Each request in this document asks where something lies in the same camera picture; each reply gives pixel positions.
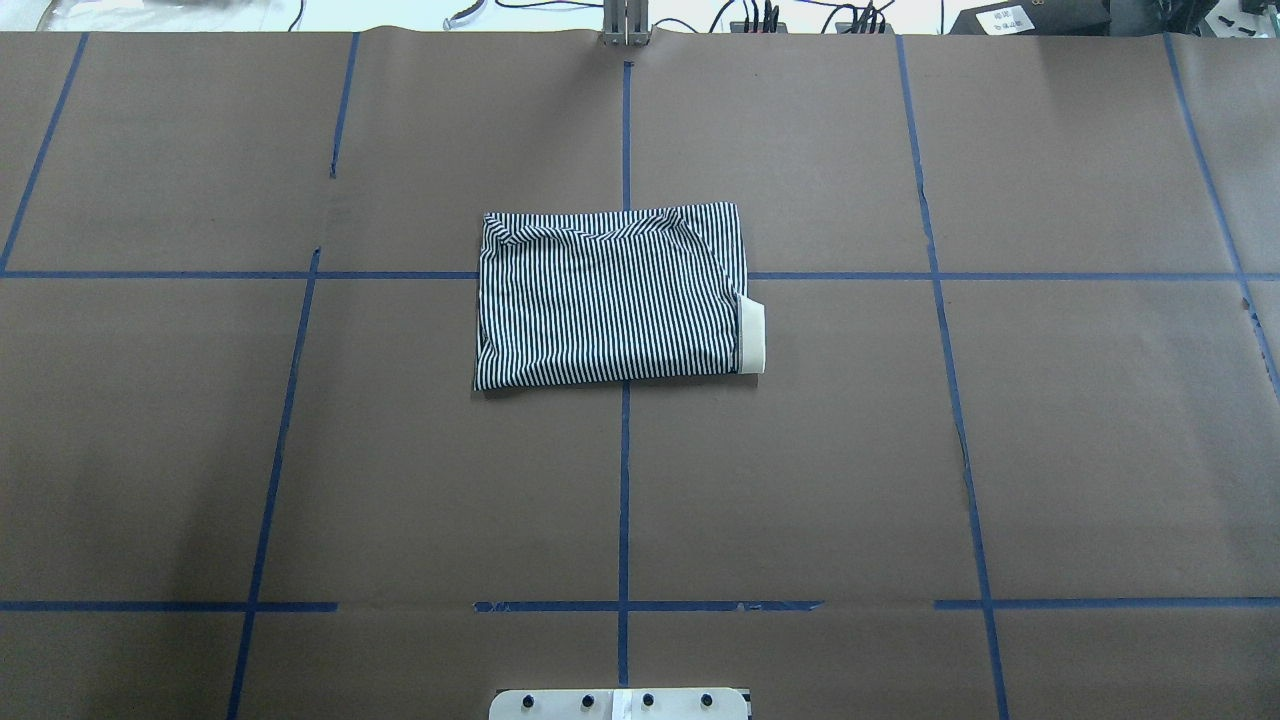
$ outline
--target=white metal bracket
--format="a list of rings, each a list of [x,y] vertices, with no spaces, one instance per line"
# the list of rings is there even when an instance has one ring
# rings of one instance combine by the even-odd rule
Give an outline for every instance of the white metal bracket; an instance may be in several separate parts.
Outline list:
[[[750,720],[750,698],[733,688],[503,691],[489,720]]]
[[[604,0],[605,45],[649,45],[649,0]]]

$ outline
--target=black cable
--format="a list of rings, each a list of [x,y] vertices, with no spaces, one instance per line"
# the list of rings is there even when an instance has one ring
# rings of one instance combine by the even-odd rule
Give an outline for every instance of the black cable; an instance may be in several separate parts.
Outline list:
[[[499,8],[508,8],[512,10],[524,10],[527,8],[545,8],[547,5],[572,5],[575,8],[603,8],[600,3],[581,3],[580,0],[541,0],[540,3],[525,3],[521,5],[513,5],[503,0],[493,0],[494,5]]]
[[[867,27],[872,23],[874,18],[876,5],[867,3],[867,8],[863,9],[863,14],[858,17],[858,32],[861,35],[867,33]]]
[[[293,22],[289,23],[289,29],[284,32],[293,32],[293,28],[298,27],[298,23],[302,22],[302,10],[306,9],[307,9],[307,0],[298,0],[298,17],[293,18]]]
[[[716,32],[716,24],[719,23],[719,19],[724,15],[724,10],[728,10],[730,5],[732,5],[733,3],[737,3],[737,0],[726,0],[724,4],[721,5],[719,12],[716,13],[716,19],[712,20],[710,29],[708,29],[707,32]]]
[[[858,22],[858,8],[850,5],[849,3],[845,3],[842,5],[836,5],[836,9],[832,10],[829,15],[827,15],[827,22],[822,23],[822,29],[818,31],[818,35],[826,33],[827,28],[831,27],[831,20],[836,19],[836,13],[846,8],[854,12],[854,22]]]
[[[444,31],[448,32],[453,29],[454,24],[476,14],[480,10],[480,8],[484,6],[484,4],[485,0],[476,0],[475,3],[471,4],[470,8],[466,8],[465,10],[458,10],[457,13],[453,13],[448,18],[444,18]]]
[[[680,18],[662,18],[660,20],[653,23],[653,27],[658,27],[662,23],[677,23],[677,24],[682,24],[682,26],[687,27],[690,31],[692,31],[695,33],[698,32],[696,29],[694,29],[694,26],[686,23],[685,20],[682,20]]]

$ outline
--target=black and white striped fabric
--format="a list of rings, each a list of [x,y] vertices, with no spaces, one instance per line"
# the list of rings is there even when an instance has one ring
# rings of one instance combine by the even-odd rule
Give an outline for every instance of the black and white striped fabric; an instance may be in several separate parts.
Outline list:
[[[745,296],[731,202],[488,214],[475,388],[737,373]]]

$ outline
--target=blue tape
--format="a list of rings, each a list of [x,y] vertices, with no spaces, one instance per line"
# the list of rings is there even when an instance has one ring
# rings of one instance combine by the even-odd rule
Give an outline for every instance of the blue tape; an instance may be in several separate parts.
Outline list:
[[[631,68],[622,63],[622,209],[631,209]]]
[[[941,281],[1047,282],[1229,282],[1230,273],[938,273]]]
[[[641,600],[627,601],[627,612],[812,612],[820,600]],[[527,602],[477,602],[475,611],[490,612],[618,612],[612,600],[548,600]]]
[[[622,63],[622,209],[631,209],[631,70]],[[631,380],[622,380],[622,433],[618,468],[618,687],[630,682],[631,596]]]
[[[631,380],[622,380],[622,432],[618,454],[618,687],[627,687],[631,602]]]
[[[474,281],[475,270],[324,270],[323,281]]]
[[[12,279],[175,279],[305,281],[303,270],[4,270]],[[323,281],[474,281],[477,270],[321,270]],[[895,270],[758,272],[753,281],[909,281],[928,282],[1236,282],[1233,273],[915,273]],[[1245,273],[1248,282],[1280,282],[1280,273]]]
[[[305,281],[298,270],[6,270],[14,279]]]
[[[253,557],[253,575],[250,580],[248,605],[244,624],[241,628],[239,652],[236,655],[236,675],[232,679],[232,694],[227,703],[227,719],[234,720],[239,712],[241,691],[244,687],[244,669],[248,666],[248,650],[253,641],[253,618],[259,593],[262,588],[262,568],[266,565],[266,548],[271,539],[271,519],[275,515],[275,497],[280,487],[280,471],[284,469],[284,445],[289,434],[289,421],[293,418],[293,398],[298,388],[298,365],[302,361],[302,347],[307,338],[307,324],[311,322],[311,300],[316,290],[316,274],[320,269],[320,249],[311,254],[311,269],[307,273],[307,288],[302,293],[302,313],[298,316],[298,333],[293,341],[293,359],[289,361],[289,379],[284,387],[284,409],[280,411],[280,427],[275,434],[275,455],[271,459],[271,478],[266,487],[266,505],[262,509],[262,525],[257,536],[257,553]]]
[[[929,281],[932,273],[893,272],[818,272],[818,273],[748,273],[753,281]]]
[[[329,161],[329,177],[338,177],[338,151],[342,150],[342,131],[347,126],[347,101],[351,100],[351,79],[356,74],[356,54],[360,50],[360,33],[351,33],[351,50],[347,51],[347,77],[342,81],[342,101],[338,104],[338,123],[333,128],[333,159]]]
[[[987,575],[987,551],[982,542],[982,520],[978,515],[978,491],[973,483],[973,466],[969,455],[969,437],[964,427],[964,407],[960,402],[960,383],[956,379],[955,354],[951,350],[951,328],[947,324],[946,300],[942,297],[940,278],[938,249],[933,237],[933,219],[929,213],[929,199],[924,192],[924,163],[920,155],[920,138],[915,126],[915,108],[911,102],[911,82],[906,65],[906,47],[902,36],[895,36],[897,44],[897,63],[902,81],[902,104],[906,110],[906,128],[911,141],[911,163],[915,167],[915,188],[920,201],[920,222],[929,254],[929,272],[933,274],[933,302],[937,306],[938,332],[942,340],[942,359],[947,370],[947,387],[951,392],[951,415],[960,439],[960,454],[964,457],[964,484],[969,496],[969,534],[973,541],[974,562],[978,569],[978,589],[983,601],[983,621],[987,629],[987,652],[991,659],[991,675],[996,689],[996,707],[1001,720],[1009,720],[1009,698],[1005,692],[1005,670],[1000,656],[1000,637],[996,632],[996,614],[991,607],[991,580]]]
[[[337,602],[184,602],[6,600],[0,612],[337,612]]]
[[[49,127],[45,128],[45,138],[40,142],[40,151],[36,152],[36,161],[31,165],[31,174],[27,176],[27,187],[18,200],[18,210],[13,215],[13,224],[9,225],[9,237],[0,250],[0,272],[9,265],[9,256],[13,255],[13,246],[18,242],[18,232],[22,229],[22,219],[27,217],[27,204],[36,192],[36,181],[40,179],[40,170],[45,167],[45,156],[49,155],[49,145],[54,141],[54,131],[58,129],[58,120],[63,117],[63,108],[67,106],[67,97],[72,94],[72,85],[76,82],[76,72],[79,69],[81,59],[84,56],[84,46],[88,45],[88,33],[82,32],[81,40],[76,45],[76,55],[72,56],[72,65],[67,69],[67,78],[63,79],[63,91],[58,95],[58,104],[54,105],[54,114],[49,118]]]
[[[1172,36],[1165,33],[1165,55],[1169,58],[1169,72],[1174,76],[1174,90],[1178,94],[1178,106],[1183,113],[1183,123],[1187,126],[1187,136],[1192,141],[1192,150],[1196,152],[1196,163],[1199,165],[1201,177],[1204,179],[1204,188],[1208,191],[1210,202],[1213,205],[1213,215],[1217,217],[1217,227],[1222,232],[1222,241],[1226,243],[1226,254],[1231,259],[1231,269],[1240,283],[1240,296],[1249,306],[1249,320],[1253,325],[1253,337],[1262,351],[1262,363],[1267,369],[1267,378],[1271,380],[1271,392],[1280,400],[1280,373],[1276,372],[1275,355],[1271,352],[1271,343],[1267,333],[1262,329],[1262,320],[1257,315],[1257,304],[1253,302],[1253,293],[1249,291],[1249,282],[1244,274],[1244,265],[1240,264],[1240,254],[1235,249],[1235,236],[1226,223],[1226,211],[1222,210],[1222,201],[1217,195],[1217,184],[1213,174],[1208,169],[1208,160],[1204,159],[1204,149],[1201,146],[1199,133],[1196,131],[1196,120],[1192,119],[1190,106],[1187,104],[1187,91],[1183,87],[1183,73],[1178,68],[1178,54],[1174,51]]]
[[[980,600],[940,600],[934,610],[982,610]],[[1280,597],[1075,597],[993,600],[995,610],[1129,610],[1129,609],[1213,609],[1277,607]]]

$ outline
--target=sticker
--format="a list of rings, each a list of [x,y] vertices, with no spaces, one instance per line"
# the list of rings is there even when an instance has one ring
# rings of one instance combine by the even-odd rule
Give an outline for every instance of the sticker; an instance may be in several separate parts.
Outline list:
[[[1036,29],[1036,26],[1032,24],[1032,19],[1027,17],[1027,10],[1021,5],[978,13],[974,17],[982,23],[982,29],[987,31],[987,35],[1012,35],[1015,32]]]

